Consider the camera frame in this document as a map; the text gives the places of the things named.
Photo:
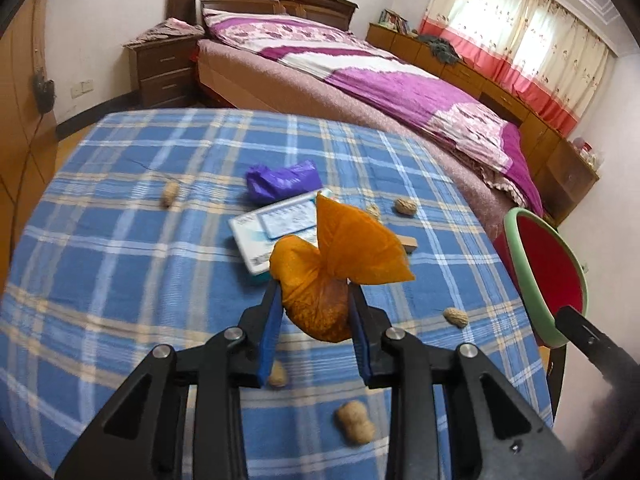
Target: nightstand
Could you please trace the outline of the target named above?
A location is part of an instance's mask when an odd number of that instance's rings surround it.
[[[183,36],[127,47],[131,86],[143,108],[179,108],[195,102],[194,63],[198,38]]]
[[[565,139],[556,142],[546,162],[533,179],[545,211],[560,225],[599,180],[572,145]]]

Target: window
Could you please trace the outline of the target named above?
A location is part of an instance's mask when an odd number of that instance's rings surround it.
[[[449,40],[467,63],[564,134],[593,97],[609,56],[553,0],[431,0],[420,32]]]

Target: baseboard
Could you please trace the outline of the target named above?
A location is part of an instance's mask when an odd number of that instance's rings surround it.
[[[56,127],[56,135],[58,140],[65,139],[91,124],[97,123],[107,114],[116,112],[125,112],[140,104],[140,95],[138,92],[129,92],[128,94],[119,95],[113,99],[109,99],[93,108],[89,108],[78,115],[68,118]]]

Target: blue plaid tablecloth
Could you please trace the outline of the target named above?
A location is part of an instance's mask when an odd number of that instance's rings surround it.
[[[343,123],[242,110],[142,110],[105,117],[47,187],[14,254],[0,312],[0,415],[52,474],[107,398],[157,343],[205,342],[260,302],[228,220],[254,208],[246,170],[311,159],[345,203],[375,203],[415,237],[414,282],[366,286],[369,304],[432,345],[474,342],[550,424],[545,374],[522,302],[452,181],[414,140]],[[180,180],[169,210],[168,178]],[[398,196],[420,204],[392,211]],[[464,330],[442,311],[465,310]],[[251,478],[383,479],[390,394],[367,391],[350,341],[314,341],[284,319],[283,390],[243,390]],[[369,408],[376,439],[348,447],[333,412]],[[444,401],[436,391],[442,470]],[[186,453],[185,471],[190,471]]]

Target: pink blanket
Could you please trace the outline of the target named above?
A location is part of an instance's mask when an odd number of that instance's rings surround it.
[[[517,128],[462,90],[348,32],[309,20],[209,9],[205,20],[224,43],[309,73],[503,174],[524,196],[516,201],[542,214]]]

